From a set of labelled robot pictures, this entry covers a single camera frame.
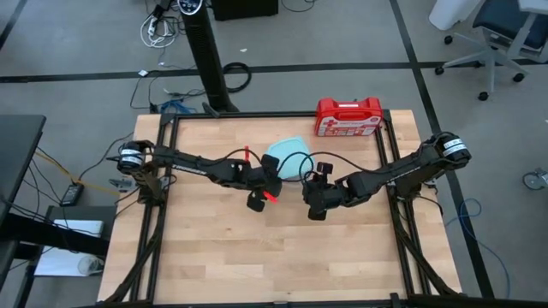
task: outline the white cable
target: white cable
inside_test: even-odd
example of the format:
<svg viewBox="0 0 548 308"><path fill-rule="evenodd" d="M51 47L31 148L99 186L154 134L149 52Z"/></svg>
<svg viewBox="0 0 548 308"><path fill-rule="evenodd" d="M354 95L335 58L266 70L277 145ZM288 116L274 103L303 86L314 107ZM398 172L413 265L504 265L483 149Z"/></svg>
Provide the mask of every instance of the white cable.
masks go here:
<svg viewBox="0 0 548 308"><path fill-rule="evenodd" d="M161 49L161 48L168 47L169 45L173 44L173 42L175 42L177 33L170 33L170 29L168 27L167 21L164 21L164 36L160 36L159 38L154 38L154 35L151 35L150 33L148 33L149 42L146 42L145 37L143 37L143 30L145 29L145 25L148 21L150 21L152 24L155 21L155 17L152 15L148 16L148 18L146 18L146 20L140 26L140 40L143 42L143 44L146 47ZM171 40L168 43L160 44L166 40L166 37L170 38Z"/></svg>

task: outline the blue cable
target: blue cable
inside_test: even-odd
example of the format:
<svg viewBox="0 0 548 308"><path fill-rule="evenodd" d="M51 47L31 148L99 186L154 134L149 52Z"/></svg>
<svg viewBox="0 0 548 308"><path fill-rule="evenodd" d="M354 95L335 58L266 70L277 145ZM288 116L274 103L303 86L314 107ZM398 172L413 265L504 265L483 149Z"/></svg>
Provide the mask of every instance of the blue cable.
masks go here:
<svg viewBox="0 0 548 308"><path fill-rule="evenodd" d="M476 214L472 214L472 215L470 215L470 214L463 215L462 214L462 210L464 210L464 205L466 205L466 203L468 201L475 202L478 205L479 210ZM466 230L468 235L471 238L473 238L480 246L484 247L488 252L490 252L493 256L495 256L495 258L497 258L498 262L500 262L500 264L503 266L504 275L506 275L506 299L509 299L509 297L510 297L510 275L508 273L508 269L506 269L506 265L504 264L503 260L491 248L487 247L486 244L482 243L480 240L478 240L475 236L472 235L472 232L470 232L467 225L464 224L464 221L462 220L462 218L465 218L465 217L477 217L481 214L482 210L483 210L483 208L481 206L481 203L477 199L467 198L466 200L462 201L461 205L459 206L459 216L455 217L455 218L449 220L447 223L445 223L445 227L448 227L452 222L459 219L461 221L461 225L464 227L464 230Z"/></svg>

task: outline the wooden table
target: wooden table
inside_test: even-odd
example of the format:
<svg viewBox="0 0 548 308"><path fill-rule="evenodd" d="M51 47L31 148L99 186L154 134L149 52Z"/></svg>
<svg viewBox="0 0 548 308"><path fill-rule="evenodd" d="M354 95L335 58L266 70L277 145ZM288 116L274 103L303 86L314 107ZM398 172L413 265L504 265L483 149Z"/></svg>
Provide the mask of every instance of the wooden table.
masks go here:
<svg viewBox="0 0 548 308"><path fill-rule="evenodd" d="M391 114L401 155L416 151L420 137L412 111ZM158 122L159 115L139 116L135 139L156 140ZM249 145L262 155L270 144L300 135L311 151L333 151L368 169L380 166L373 136L320 138L313 123L313 117L181 120L176 148L214 159ZM391 157L388 136L384 142ZM331 180L355 171L334 157L316 160L334 163ZM307 219L301 184L284 184L279 202L256 213L246 207L247 192L176 170L174 175L178 181L168 200L156 304L387 299L389 293L405 298L384 189L365 204L331 210L327 220L314 222ZM436 198L426 188L422 195ZM119 209L133 201L120 203ZM426 259L460 291L438 207L416 199L414 209ZM116 289L134 262L143 212L144 206L136 204L116 219L99 300ZM409 263L419 292L410 255ZM143 273L146 281L148 268Z"/></svg>

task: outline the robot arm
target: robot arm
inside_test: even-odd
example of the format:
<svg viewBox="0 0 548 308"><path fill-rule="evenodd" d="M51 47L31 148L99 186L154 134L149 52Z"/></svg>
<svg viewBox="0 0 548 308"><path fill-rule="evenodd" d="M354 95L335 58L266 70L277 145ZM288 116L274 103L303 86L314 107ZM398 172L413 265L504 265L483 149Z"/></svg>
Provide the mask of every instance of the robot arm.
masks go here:
<svg viewBox="0 0 548 308"><path fill-rule="evenodd" d="M440 133L402 159L377 170L354 172L335 180L334 184L327 182L333 166L319 163L319 174L303 184L303 199L310 205L308 217L324 220L329 209L362 204L388 183L395 185L399 197L410 197L420 190L423 182L436 179L447 170L466 166L470 158L470 152L458 136Z"/></svg>
<svg viewBox="0 0 548 308"><path fill-rule="evenodd" d="M279 196L282 181L277 177L279 160L269 155L261 158L261 166L252 168L242 159L221 158L211 160L196 157L150 141L132 141L123 145L117 160L117 169L131 175L140 187L140 202L153 204L165 202L164 187L156 173L159 168L170 167L180 171L202 175L222 187L250 191L247 206L262 211L264 200ZM147 155L152 160L146 161Z"/></svg>

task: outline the red marker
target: red marker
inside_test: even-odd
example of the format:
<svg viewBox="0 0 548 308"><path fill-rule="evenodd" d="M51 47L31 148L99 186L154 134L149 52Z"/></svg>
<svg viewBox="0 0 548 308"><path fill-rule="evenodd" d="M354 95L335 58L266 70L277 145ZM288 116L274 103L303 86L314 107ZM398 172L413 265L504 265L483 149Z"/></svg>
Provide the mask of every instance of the red marker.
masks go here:
<svg viewBox="0 0 548 308"><path fill-rule="evenodd" d="M277 198L272 196L271 194L269 194L268 192L263 192L263 194L265 195L265 197L267 199L269 199L272 203L276 203L277 202Z"/></svg>
<svg viewBox="0 0 548 308"><path fill-rule="evenodd" d="M246 155L246 156L245 156L244 159L246 160L246 162L249 162L249 151L248 151L248 150L249 150L249 146L246 145L246 146L244 146L243 148L246 149L246 151L245 151L245 153L246 153L245 155Z"/></svg>

